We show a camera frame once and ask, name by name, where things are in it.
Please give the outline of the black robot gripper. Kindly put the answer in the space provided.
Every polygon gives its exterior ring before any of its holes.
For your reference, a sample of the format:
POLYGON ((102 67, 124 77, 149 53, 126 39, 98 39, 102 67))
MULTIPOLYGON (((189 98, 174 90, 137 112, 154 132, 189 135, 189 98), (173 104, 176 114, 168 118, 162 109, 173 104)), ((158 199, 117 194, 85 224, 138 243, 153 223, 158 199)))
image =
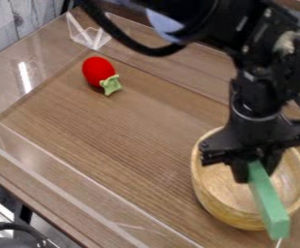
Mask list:
POLYGON ((300 146, 300 119, 282 113, 265 118, 242 116, 230 109, 224 128, 198 143, 204 166, 224 163, 230 166, 236 183, 248 182, 248 163, 260 160, 268 175, 277 169, 284 151, 300 146))

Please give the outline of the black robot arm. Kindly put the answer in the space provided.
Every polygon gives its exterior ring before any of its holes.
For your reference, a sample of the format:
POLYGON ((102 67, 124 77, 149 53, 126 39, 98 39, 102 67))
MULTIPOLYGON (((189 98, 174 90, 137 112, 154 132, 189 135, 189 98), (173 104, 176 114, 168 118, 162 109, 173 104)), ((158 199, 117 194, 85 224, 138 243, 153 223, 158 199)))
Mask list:
POLYGON ((234 181, 250 178, 258 161, 273 173, 284 151, 300 146, 300 24, 273 0, 130 0, 144 7, 152 28, 169 44, 148 47, 112 23, 100 0, 80 6, 110 36, 144 55, 162 57, 200 42, 234 62, 230 116, 197 146, 204 166, 222 163, 234 181))

